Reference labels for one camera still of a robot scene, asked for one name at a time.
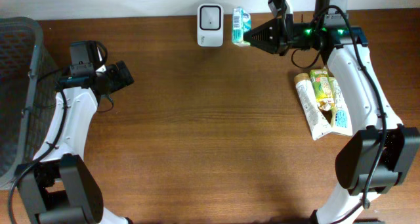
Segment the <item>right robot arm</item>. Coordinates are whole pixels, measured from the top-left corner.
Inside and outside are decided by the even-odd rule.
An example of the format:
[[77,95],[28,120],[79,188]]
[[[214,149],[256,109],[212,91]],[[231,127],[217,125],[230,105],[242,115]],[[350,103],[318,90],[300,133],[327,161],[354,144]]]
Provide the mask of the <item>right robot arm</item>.
[[287,0],[268,0],[273,19],[244,39],[271,54],[316,49],[347,103],[353,135],[335,159],[337,185],[310,223],[355,223],[380,195],[401,185],[419,149],[419,131],[389,105],[363,30],[348,20],[347,0],[316,0],[310,22],[296,23]]

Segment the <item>teal tissue pack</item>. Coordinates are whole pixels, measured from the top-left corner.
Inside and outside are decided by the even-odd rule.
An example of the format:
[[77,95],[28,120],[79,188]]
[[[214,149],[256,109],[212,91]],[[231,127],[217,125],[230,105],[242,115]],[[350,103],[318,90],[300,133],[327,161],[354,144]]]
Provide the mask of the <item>teal tissue pack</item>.
[[232,43],[239,47],[248,47],[250,43],[244,40],[244,34],[251,29],[251,15],[241,7],[232,12]]

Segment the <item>white barcode scanner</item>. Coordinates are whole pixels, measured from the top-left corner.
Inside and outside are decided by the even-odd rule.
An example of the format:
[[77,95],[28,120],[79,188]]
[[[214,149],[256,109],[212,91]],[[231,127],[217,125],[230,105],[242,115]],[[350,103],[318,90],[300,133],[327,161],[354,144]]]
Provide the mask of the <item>white barcode scanner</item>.
[[224,9],[220,4],[204,3],[197,9],[197,43],[201,47],[220,47],[224,38]]

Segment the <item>grey plastic mesh basket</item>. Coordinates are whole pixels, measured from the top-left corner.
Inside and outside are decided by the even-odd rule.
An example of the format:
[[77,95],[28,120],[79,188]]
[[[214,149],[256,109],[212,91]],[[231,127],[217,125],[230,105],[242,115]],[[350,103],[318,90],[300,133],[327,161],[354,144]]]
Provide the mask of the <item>grey plastic mesh basket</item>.
[[31,18],[1,19],[1,189],[31,162],[49,129],[58,66]]

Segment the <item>large yellow white snack bag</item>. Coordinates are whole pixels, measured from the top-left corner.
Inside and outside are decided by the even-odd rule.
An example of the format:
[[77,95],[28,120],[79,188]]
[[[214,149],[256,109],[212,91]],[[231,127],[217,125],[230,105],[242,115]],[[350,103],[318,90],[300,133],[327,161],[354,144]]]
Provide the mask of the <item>large yellow white snack bag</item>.
[[341,88],[338,81],[334,77],[329,77],[329,84],[331,87],[334,105],[331,108],[331,132],[338,135],[351,137],[353,135],[350,114],[348,112],[347,104],[345,102]]

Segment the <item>green yellow snack bar wrapper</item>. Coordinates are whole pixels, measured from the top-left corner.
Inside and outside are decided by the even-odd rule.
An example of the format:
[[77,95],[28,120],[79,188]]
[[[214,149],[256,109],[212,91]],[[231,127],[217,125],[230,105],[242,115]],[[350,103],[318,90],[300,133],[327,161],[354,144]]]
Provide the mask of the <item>green yellow snack bar wrapper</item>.
[[334,106],[334,98],[329,84],[329,74],[326,68],[314,69],[309,73],[314,89],[316,104],[320,110],[330,111]]

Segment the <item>white cosmetic tube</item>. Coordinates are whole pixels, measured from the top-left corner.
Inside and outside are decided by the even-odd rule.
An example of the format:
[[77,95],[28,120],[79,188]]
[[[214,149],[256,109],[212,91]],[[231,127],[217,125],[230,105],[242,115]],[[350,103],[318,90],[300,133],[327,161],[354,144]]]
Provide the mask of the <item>white cosmetic tube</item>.
[[326,117],[318,108],[312,82],[307,73],[300,73],[294,77],[295,88],[299,96],[312,139],[314,141],[331,133],[332,128]]

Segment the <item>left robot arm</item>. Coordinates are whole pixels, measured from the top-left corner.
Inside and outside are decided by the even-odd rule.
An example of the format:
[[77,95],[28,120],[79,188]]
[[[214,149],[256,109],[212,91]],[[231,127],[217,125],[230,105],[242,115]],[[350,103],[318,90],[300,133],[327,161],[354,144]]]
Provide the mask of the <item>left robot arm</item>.
[[107,64],[108,50],[99,41],[70,45],[71,64],[55,82],[54,115],[31,162],[18,165],[7,208],[16,223],[12,197],[18,192],[31,223],[131,223],[105,208],[100,187],[84,163],[93,116],[103,97],[133,84],[120,60]]

